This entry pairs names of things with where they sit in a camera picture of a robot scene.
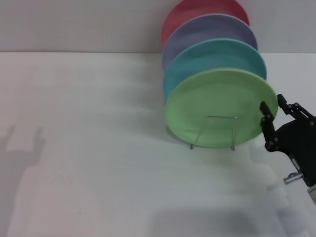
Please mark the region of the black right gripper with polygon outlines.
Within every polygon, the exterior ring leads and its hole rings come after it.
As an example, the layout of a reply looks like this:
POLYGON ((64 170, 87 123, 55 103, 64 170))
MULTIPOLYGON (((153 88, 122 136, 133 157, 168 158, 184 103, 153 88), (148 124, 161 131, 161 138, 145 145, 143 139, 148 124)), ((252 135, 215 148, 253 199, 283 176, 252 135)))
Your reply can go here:
POLYGON ((278 106, 293 120, 275 131, 274 115, 265 101, 260 103, 260 121, 267 151, 281 151, 298 165, 298 172, 308 187, 316 184, 316 119, 297 102, 288 104, 282 94, 277 95, 278 106))

